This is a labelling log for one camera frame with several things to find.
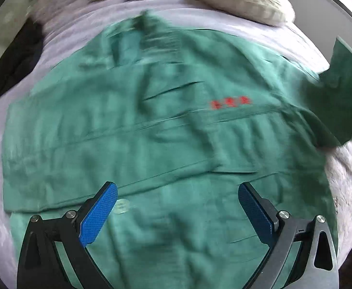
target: silver bolt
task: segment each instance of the silver bolt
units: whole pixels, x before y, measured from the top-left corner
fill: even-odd
[[[33,215],[31,218],[30,218],[30,221],[35,223],[40,217],[38,215]]]
[[[73,218],[74,216],[76,216],[76,211],[67,211],[66,212],[67,218]]]
[[[318,215],[317,216],[317,221],[320,222],[320,223],[324,223],[326,221],[326,219],[322,215]]]
[[[279,216],[280,216],[281,218],[287,219],[287,218],[290,217],[290,214],[289,214],[289,212],[286,212],[286,211],[280,211],[280,212],[279,212]]]

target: green shirt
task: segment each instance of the green shirt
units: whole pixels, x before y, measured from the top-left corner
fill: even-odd
[[[88,249],[116,289],[241,288],[267,246],[238,185],[293,216],[324,215],[337,248],[318,148],[351,136],[352,52],[341,40],[317,75],[245,39],[143,13],[10,106],[4,208],[19,251],[32,214],[62,216],[113,181],[123,200]]]

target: bed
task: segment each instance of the bed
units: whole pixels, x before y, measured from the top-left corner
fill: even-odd
[[[198,0],[39,0],[31,13],[43,25],[44,48],[34,70],[0,98],[0,278],[16,288],[9,217],[3,211],[1,141],[10,103],[23,97],[52,67],[83,47],[101,30],[115,22],[151,9],[174,25],[208,28],[258,42],[319,73],[328,63],[314,44],[293,24],[271,27],[214,10]],[[352,140],[336,149],[325,149],[325,171],[334,197],[338,221],[338,264],[352,248]]]

